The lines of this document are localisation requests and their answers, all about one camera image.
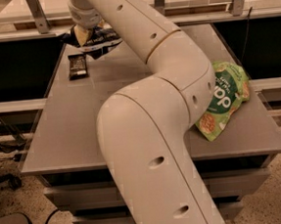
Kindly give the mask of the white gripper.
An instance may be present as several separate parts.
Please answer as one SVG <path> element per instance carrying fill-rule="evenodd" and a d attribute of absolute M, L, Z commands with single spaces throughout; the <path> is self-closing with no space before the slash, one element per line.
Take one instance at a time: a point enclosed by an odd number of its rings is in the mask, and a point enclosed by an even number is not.
<path fill-rule="evenodd" d="M 75 24 L 74 35 L 80 46 L 83 46 L 90 38 L 94 26 L 103 28 L 105 26 L 101 15 L 86 0 L 76 2 L 69 1 L 69 11 Z"/>

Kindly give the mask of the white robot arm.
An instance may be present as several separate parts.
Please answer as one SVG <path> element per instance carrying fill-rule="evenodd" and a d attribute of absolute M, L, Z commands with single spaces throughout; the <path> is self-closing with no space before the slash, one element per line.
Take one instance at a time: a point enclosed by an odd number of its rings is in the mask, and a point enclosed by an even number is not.
<path fill-rule="evenodd" d="M 106 21 L 151 75 L 100 108 L 102 156 L 136 224 L 226 224 L 184 144 L 212 99 L 212 64 L 143 0 L 69 0 L 79 25 Z"/>

